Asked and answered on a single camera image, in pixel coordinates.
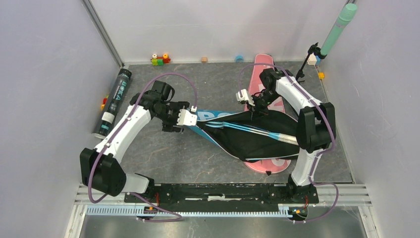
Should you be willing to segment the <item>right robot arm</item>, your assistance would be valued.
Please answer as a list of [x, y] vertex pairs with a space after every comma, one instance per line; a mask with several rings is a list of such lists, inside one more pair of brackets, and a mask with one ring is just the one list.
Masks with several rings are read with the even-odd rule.
[[336, 145], [335, 107], [323, 103], [307, 92], [286, 70], [266, 68], [260, 73], [265, 89], [253, 96], [253, 112], [267, 113], [278, 97], [284, 98], [298, 113], [296, 139], [300, 147], [296, 166], [288, 178], [286, 196], [292, 202], [311, 194], [314, 172], [323, 154]]

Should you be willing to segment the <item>blue racket cover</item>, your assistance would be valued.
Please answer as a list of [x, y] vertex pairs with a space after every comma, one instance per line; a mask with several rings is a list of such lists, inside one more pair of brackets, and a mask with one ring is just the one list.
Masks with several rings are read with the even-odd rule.
[[251, 116], [248, 111], [233, 113], [198, 110], [197, 114], [197, 125], [189, 128], [235, 159], [250, 163], [268, 159], [298, 159], [300, 151], [298, 145], [229, 127], [214, 128], [207, 126], [207, 123], [211, 121], [228, 122], [295, 137], [298, 122], [285, 113], [270, 110], [265, 116]]

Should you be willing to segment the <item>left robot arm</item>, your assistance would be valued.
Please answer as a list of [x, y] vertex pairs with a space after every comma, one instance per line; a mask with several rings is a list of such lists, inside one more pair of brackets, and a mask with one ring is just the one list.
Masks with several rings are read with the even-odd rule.
[[162, 130], [182, 132], [184, 126], [197, 122], [197, 105], [186, 101], [173, 102], [174, 89], [162, 81], [151, 83], [150, 90], [133, 97], [124, 116], [112, 131], [93, 149], [84, 148], [80, 154], [81, 177], [88, 187], [88, 195], [93, 190], [105, 195], [117, 196], [122, 192], [136, 193], [144, 202], [150, 202], [156, 189], [149, 185], [151, 179], [128, 174], [120, 163], [126, 150], [137, 134], [152, 119], [162, 121]]

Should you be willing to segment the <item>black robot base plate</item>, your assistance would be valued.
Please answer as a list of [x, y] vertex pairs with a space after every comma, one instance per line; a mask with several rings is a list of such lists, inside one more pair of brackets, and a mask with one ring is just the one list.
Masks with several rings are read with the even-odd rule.
[[141, 195], [172, 212], [262, 212], [279, 204], [317, 204], [313, 185], [294, 189], [285, 183], [161, 183]]

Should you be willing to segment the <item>black shuttlecock tube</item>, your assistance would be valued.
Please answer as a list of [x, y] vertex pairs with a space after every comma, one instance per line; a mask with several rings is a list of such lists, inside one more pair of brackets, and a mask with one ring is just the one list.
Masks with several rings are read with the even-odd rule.
[[109, 93], [100, 117], [92, 132], [92, 135], [99, 139], [104, 139], [113, 129], [117, 113], [128, 92], [131, 82], [132, 72], [122, 68], [115, 80], [111, 92]]

